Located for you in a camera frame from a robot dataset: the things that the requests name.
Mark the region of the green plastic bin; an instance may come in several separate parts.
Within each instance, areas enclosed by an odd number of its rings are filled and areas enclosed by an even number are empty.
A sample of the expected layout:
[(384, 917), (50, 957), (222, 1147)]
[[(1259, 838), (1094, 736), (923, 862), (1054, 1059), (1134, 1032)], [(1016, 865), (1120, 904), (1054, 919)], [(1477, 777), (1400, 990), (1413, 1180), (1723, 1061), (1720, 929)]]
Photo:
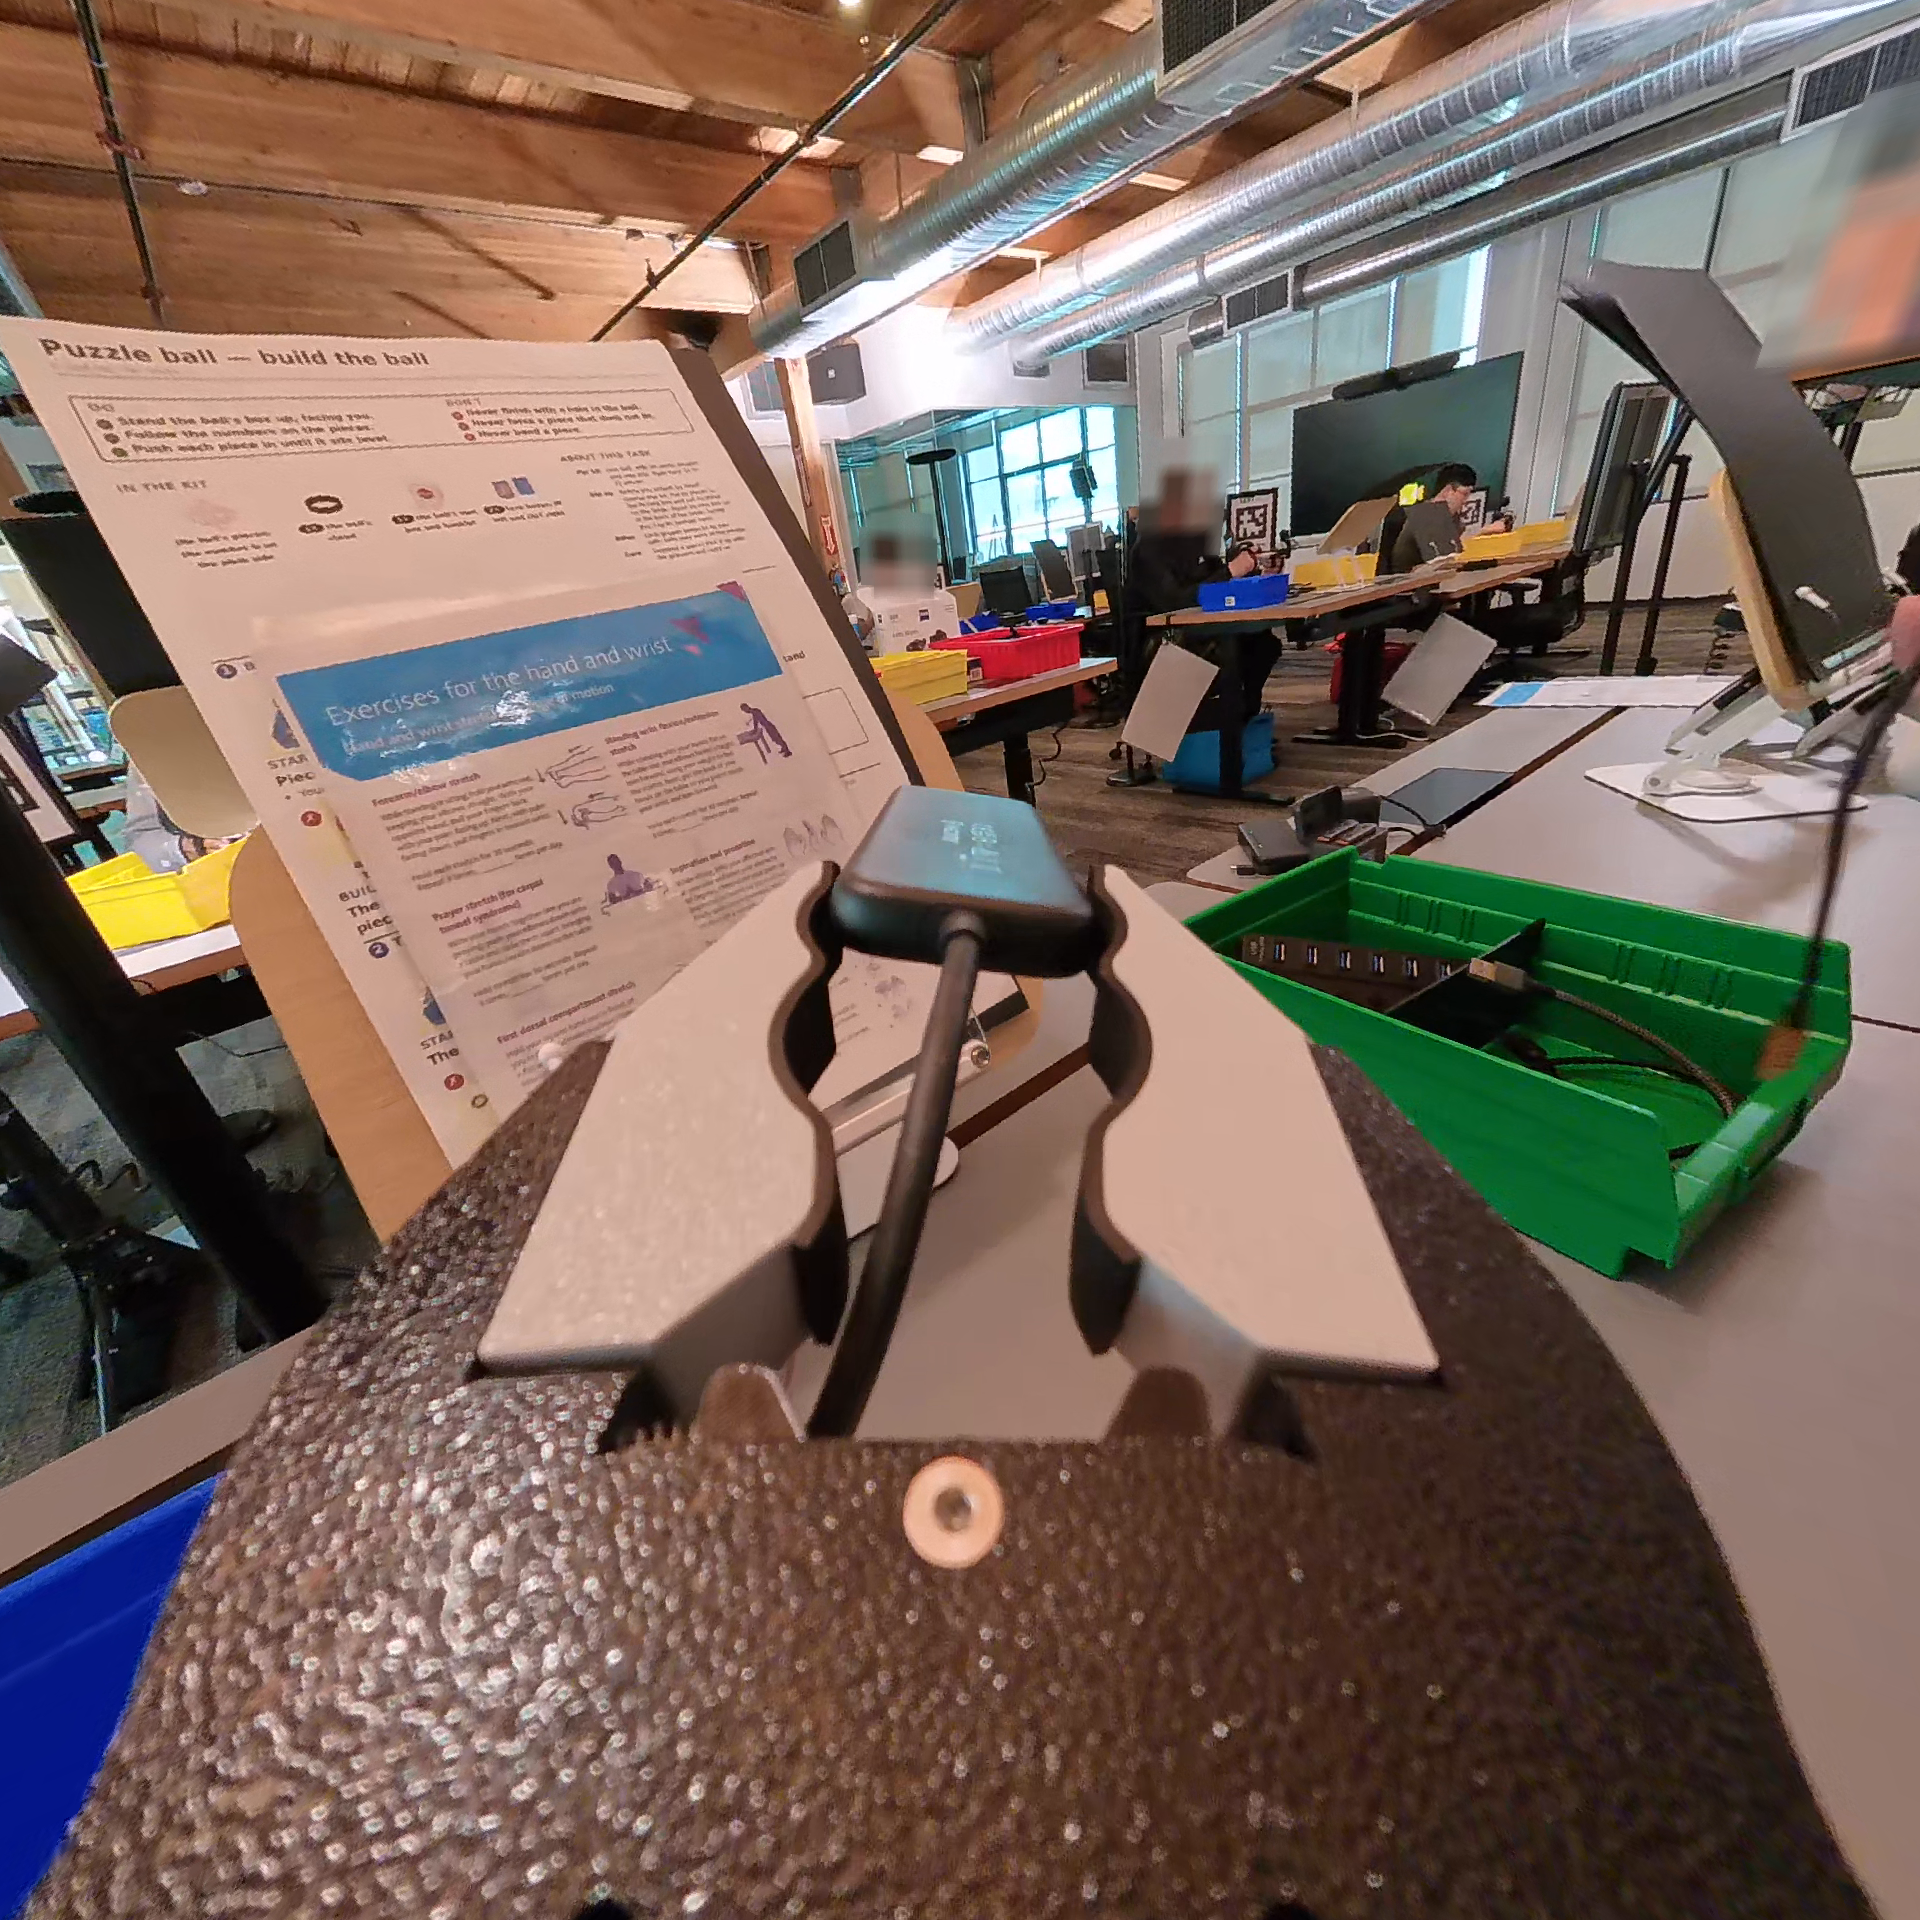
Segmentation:
[[(1186, 926), (1513, 1229), (1609, 1277), (1734, 1211), (1853, 1041), (1846, 943), (1419, 857), (1323, 855)], [(1238, 965), (1249, 932), (1473, 967), (1386, 1015)]]

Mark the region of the red storage bin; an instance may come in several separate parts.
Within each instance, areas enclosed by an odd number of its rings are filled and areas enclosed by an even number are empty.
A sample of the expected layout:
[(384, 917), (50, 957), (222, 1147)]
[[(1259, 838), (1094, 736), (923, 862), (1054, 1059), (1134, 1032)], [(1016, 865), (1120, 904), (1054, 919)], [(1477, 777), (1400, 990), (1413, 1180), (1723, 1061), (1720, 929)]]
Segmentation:
[(1002, 686), (1077, 664), (1083, 656), (1083, 627), (1082, 620), (1052, 620), (1016, 630), (960, 630), (929, 639), (929, 648), (966, 656), (972, 688)]

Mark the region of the large black wall screen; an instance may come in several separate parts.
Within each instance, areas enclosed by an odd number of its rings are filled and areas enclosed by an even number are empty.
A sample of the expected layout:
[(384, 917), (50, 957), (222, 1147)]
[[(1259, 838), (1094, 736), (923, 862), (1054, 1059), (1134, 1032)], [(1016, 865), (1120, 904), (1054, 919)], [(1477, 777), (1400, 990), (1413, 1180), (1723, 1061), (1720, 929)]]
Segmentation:
[(1474, 469), (1504, 493), (1521, 399), (1521, 351), (1460, 366), (1457, 351), (1363, 374), (1291, 417), (1286, 528), (1328, 535), (1354, 505), (1400, 496), (1441, 467)]

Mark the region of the black tablet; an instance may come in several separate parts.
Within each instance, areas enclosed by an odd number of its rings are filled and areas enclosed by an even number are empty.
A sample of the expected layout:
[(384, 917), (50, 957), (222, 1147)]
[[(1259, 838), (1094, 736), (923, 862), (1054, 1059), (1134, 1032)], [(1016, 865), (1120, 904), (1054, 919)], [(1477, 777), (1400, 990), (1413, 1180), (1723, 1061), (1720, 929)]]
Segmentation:
[(1379, 821), (1387, 829), (1441, 835), (1512, 783), (1509, 772), (1436, 765), (1384, 792)]

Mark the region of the blue plastic bin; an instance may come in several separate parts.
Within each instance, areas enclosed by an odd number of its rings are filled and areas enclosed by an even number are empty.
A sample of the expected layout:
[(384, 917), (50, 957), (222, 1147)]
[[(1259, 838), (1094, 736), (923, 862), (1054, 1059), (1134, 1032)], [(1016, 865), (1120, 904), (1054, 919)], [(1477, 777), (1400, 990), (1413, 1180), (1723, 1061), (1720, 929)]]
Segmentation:
[(3, 1916), (57, 1856), (129, 1708), (209, 1477), (3, 1590)]

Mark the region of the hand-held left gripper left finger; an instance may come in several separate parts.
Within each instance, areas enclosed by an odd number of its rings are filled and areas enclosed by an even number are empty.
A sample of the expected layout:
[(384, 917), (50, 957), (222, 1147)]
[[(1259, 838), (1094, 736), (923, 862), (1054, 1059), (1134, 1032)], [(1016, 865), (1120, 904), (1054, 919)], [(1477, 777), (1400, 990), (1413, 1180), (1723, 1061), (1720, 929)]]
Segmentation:
[(849, 1227), (810, 1096), (835, 1055), (835, 875), (793, 870), (613, 1032), (480, 1373), (621, 1369), (683, 1424), (715, 1371), (840, 1331)]

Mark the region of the silver ventilation duct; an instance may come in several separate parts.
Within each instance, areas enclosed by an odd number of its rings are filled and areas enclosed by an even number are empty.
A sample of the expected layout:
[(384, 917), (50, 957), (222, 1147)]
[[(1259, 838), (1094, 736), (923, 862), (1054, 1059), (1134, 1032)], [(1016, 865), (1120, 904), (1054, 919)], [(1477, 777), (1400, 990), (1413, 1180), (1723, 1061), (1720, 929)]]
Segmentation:
[[(1386, 24), (1389, 4), (1266, 6), (1185, 67), (1157, 40), (1094, 64), (1035, 116), (873, 224), (827, 229), (795, 273), (820, 294), (772, 294), (753, 317), (764, 353), (835, 345), (974, 267), (989, 239), (1138, 185), (1176, 136), (1209, 131), (1232, 95), (1306, 72), (1333, 27)], [(946, 311), (945, 347), (1013, 353), (1025, 374), (1500, 176), (1715, 103), (1797, 64), (1916, 20), (1916, 4), (1537, 4), (1379, 87), (1228, 174)]]

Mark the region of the hanging white paper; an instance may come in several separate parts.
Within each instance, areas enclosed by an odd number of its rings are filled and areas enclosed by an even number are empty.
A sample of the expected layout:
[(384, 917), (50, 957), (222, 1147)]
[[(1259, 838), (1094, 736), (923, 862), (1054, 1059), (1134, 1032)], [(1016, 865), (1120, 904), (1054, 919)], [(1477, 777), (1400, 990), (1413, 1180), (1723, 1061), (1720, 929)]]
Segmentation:
[(1158, 644), (1120, 726), (1120, 745), (1155, 761), (1172, 761), (1194, 732), (1194, 717), (1209, 696), (1216, 675), (1216, 660), (1172, 639)]
[(1496, 636), (1454, 613), (1436, 613), (1384, 683), (1384, 707), (1425, 729), (1438, 726), (1496, 653)]

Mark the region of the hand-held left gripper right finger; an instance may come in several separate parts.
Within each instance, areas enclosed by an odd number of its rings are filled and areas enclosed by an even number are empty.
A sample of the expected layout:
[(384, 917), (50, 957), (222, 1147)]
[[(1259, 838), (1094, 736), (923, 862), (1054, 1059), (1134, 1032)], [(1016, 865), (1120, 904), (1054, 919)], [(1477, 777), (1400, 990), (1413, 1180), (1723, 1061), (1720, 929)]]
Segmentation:
[(1218, 1437), (1289, 1385), (1436, 1385), (1438, 1351), (1313, 1041), (1120, 869), (1093, 879), (1089, 1062), (1107, 1095), (1075, 1198), (1073, 1320)]

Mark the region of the wooden display board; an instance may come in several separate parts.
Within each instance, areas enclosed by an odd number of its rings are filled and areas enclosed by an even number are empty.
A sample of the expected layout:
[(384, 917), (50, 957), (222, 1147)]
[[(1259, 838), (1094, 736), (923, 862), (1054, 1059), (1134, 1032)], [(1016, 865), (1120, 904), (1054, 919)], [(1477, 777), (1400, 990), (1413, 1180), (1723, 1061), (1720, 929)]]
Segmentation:
[[(388, 1236), (496, 1115), (294, 745), (273, 643), (376, 643), (411, 614), (649, 585), (683, 557), (744, 581), (745, 541), (873, 667), (704, 351), (157, 333), (136, 347), (163, 395), (108, 414), (157, 415), (169, 454), (125, 457), (114, 486), (141, 551), (173, 515), (172, 557), (133, 559), (133, 535), (108, 543), (253, 808), (262, 849), (237, 857), (237, 939)], [(933, 720), (877, 688), (920, 779), (957, 785)]]

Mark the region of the small black device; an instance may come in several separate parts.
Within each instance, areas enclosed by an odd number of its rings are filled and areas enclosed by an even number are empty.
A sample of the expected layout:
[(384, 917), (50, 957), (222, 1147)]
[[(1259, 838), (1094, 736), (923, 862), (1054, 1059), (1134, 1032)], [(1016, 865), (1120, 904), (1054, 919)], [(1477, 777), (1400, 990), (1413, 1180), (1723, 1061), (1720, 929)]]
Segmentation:
[(1386, 846), (1384, 798), (1334, 783), (1241, 822), (1234, 875), (1277, 878), (1333, 852), (1381, 859)]

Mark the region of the large white printed sheet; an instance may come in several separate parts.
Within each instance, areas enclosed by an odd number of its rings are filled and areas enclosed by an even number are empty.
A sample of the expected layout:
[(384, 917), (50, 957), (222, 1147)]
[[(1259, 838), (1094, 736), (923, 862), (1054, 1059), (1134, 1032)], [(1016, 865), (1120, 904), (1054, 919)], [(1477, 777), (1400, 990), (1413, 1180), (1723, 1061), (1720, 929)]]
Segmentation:
[(449, 1160), (593, 1039), (653, 1127), (758, 1127), (758, 965), (704, 950), (915, 772), (707, 361), (52, 320), (4, 361)]

